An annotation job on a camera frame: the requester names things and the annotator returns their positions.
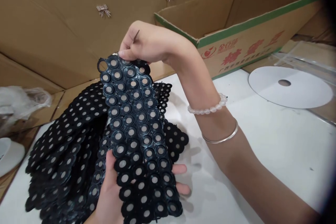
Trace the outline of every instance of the green stripe on box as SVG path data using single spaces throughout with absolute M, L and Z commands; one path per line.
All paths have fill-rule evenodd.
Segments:
M 220 74 L 220 75 L 217 75 L 217 76 L 213 77 L 212 80 L 216 80 L 216 79 L 218 79 L 218 78 L 220 78 L 220 77 L 223 77 L 223 76 L 228 75 L 228 74 L 230 74 L 230 73 L 232 73 L 232 72 L 235 72 L 235 71 L 239 70 L 240 68 L 243 68 L 243 67 L 245 67 L 245 66 L 247 66 L 247 65 L 250 65 L 250 64 L 252 64 L 252 63 L 254 63 L 254 62 L 257 62 L 257 61 L 259 61 L 259 60 L 261 60 L 261 59 L 264 59 L 264 58 L 270 56 L 272 53 L 277 53 L 277 52 L 279 52 L 279 51 L 281 50 L 281 48 L 282 48 L 282 47 L 279 47 L 279 48 L 275 49 L 273 52 L 270 52 L 270 53 L 268 53 L 268 54 L 265 54 L 265 55 L 263 55 L 263 56 L 261 56 L 261 57 L 259 57 L 259 58 L 256 58 L 256 59 L 254 59 L 254 60 L 252 60 L 252 61 L 250 61 L 250 62 L 247 62 L 247 63 L 245 63 L 245 64 L 243 64 L 243 65 L 241 65 L 241 66 L 238 66 L 238 67 L 236 67 L 236 68 L 234 68 L 234 69 L 232 69 L 232 70 L 230 70 L 230 71 L 227 71 L 227 72 L 225 72 L 225 73 L 222 73 L 222 74 Z
M 190 40 L 190 42 L 193 43 L 193 45 L 197 48 L 197 43 L 198 43 L 197 40 L 195 40 L 194 38 L 189 36 L 187 33 L 181 31 L 175 25 L 172 25 L 171 23 L 167 22 L 163 17 L 161 17 L 157 13 L 154 13 L 154 17 L 160 24 L 162 24 L 167 29 L 172 30 L 173 32 L 176 32 L 176 33 L 182 35 L 183 37 L 185 37 L 186 39 Z
M 251 27 L 257 26 L 261 23 L 264 23 L 266 21 L 269 21 L 271 19 L 277 18 L 283 14 L 286 14 L 290 11 L 299 9 L 307 4 L 310 4 L 312 2 L 315 2 L 317 0 L 299 0 L 296 2 L 293 2 L 291 4 L 288 4 L 284 7 L 280 7 L 279 9 L 273 10 L 271 12 L 265 13 L 259 17 L 253 18 L 251 20 L 245 21 L 244 23 L 237 24 L 234 26 L 231 26 L 223 31 L 220 31 L 218 33 L 212 34 L 210 36 L 207 36 L 205 38 L 200 39 L 198 43 L 197 48 L 201 48 L 203 46 L 207 46 L 209 44 L 212 44 L 216 41 L 225 39 L 227 37 L 230 37 L 232 35 L 235 35 L 239 32 L 242 32 L 244 30 L 250 29 Z

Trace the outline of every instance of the paper disc with hole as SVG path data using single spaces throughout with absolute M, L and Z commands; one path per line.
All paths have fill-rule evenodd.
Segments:
M 333 98 L 332 89 L 322 79 L 292 68 L 264 66 L 254 70 L 248 79 L 258 95 L 285 107 L 320 107 Z

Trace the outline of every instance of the hand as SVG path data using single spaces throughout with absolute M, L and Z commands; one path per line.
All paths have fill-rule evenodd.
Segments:
M 149 63 L 163 61 L 170 65 L 170 56 L 186 44 L 191 42 L 171 30 L 135 21 L 122 40 L 119 56 L 128 61 L 136 59 Z
M 121 214 L 123 202 L 119 198 L 120 186 L 117 185 L 117 172 L 114 170 L 114 162 L 116 158 L 112 154 L 112 150 L 106 153 L 106 172 L 104 182 L 100 189 L 100 195 L 95 212 L 85 222 L 86 224 L 122 224 L 124 217 Z M 174 174 L 183 174 L 187 172 L 184 164 L 173 165 L 172 172 Z M 189 186 L 176 183 L 176 189 L 180 194 L 189 194 Z

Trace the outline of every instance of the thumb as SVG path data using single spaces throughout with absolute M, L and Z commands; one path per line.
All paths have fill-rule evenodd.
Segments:
M 134 61 L 137 59 L 131 49 L 121 50 L 118 54 L 123 60 Z
M 105 178 L 103 185 L 112 186 L 117 183 L 117 172 L 114 169 L 114 163 L 116 158 L 112 154 L 112 150 L 106 153 L 106 167 L 105 167 Z

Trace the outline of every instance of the white table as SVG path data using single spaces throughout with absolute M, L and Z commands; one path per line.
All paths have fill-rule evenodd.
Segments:
M 227 107 L 236 117 L 258 159 L 285 185 L 317 211 L 334 172 L 336 128 L 306 110 L 282 107 L 258 96 L 248 74 L 238 70 L 214 81 L 218 92 L 229 97 Z M 176 75 L 162 79 L 173 85 L 166 118 L 189 135 L 178 163 L 188 173 L 176 179 L 190 186 L 182 199 L 183 215 L 160 223 L 261 223 L 240 193 L 221 173 L 207 149 Z M 38 139 L 50 124 L 41 127 Z M 0 223 L 41 223 L 39 211 L 25 212 L 30 176 L 26 157 L 0 205 Z

